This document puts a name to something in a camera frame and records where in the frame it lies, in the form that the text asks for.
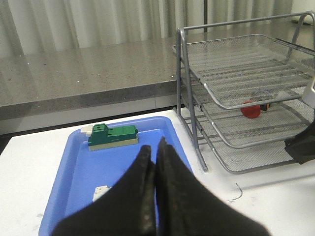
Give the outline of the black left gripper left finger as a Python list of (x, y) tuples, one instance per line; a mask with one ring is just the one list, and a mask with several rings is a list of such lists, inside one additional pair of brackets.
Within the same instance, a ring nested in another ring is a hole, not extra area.
[(125, 174), (103, 196), (54, 228), (54, 236), (154, 236), (155, 164), (141, 147)]

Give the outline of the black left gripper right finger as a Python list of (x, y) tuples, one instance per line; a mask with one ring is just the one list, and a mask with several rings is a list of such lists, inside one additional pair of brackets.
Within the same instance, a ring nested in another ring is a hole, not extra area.
[(267, 229), (211, 193), (162, 138), (156, 194), (160, 236), (267, 236)]

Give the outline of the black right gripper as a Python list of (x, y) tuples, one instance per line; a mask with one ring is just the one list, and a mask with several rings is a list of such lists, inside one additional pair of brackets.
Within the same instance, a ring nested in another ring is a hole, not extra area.
[(285, 151), (299, 164), (315, 159), (315, 125), (284, 141)]

